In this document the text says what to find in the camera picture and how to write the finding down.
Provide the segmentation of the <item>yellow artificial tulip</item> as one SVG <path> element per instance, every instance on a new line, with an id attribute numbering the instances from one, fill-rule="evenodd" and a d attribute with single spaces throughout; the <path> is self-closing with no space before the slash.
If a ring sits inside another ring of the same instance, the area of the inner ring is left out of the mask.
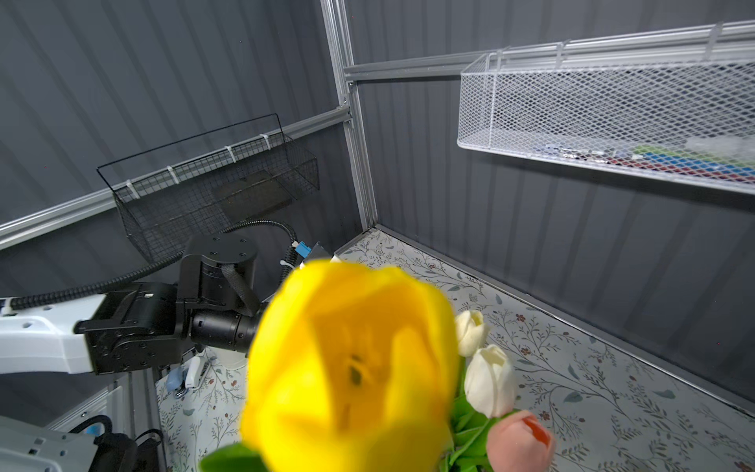
<path id="1" fill-rule="evenodd" d="M 237 444 L 202 471 L 434 471 L 450 444 L 454 312 L 399 267 L 318 260 L 263 314 Z"/>

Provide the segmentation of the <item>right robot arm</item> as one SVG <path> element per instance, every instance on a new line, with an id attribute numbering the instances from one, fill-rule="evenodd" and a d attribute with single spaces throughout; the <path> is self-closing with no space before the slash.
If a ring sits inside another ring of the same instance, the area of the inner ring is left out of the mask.
<path id="1" fill-rule="evenodd" d="M 165 471 L 163 434 L 151 429 L 137 438 L 113 431 L 106 415 L 68 432 L 1 419 L 3 471 Z"/>

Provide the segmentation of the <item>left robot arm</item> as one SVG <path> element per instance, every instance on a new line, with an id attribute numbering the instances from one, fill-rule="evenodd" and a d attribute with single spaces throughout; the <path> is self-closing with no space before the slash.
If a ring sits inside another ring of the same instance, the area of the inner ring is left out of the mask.
<path id="1" fill-rule="evenodd" d="M 186 343 L 246 354 L 267 306 L 255 293 L 258 248 L 243 235 L 272 226 L 289 239 L 289 275 L 298 238 L 288 224 L 246 219 L 184 250 L 110 280 L 1 301 L 1 372 L 117 374 L 166 368 Z"/>

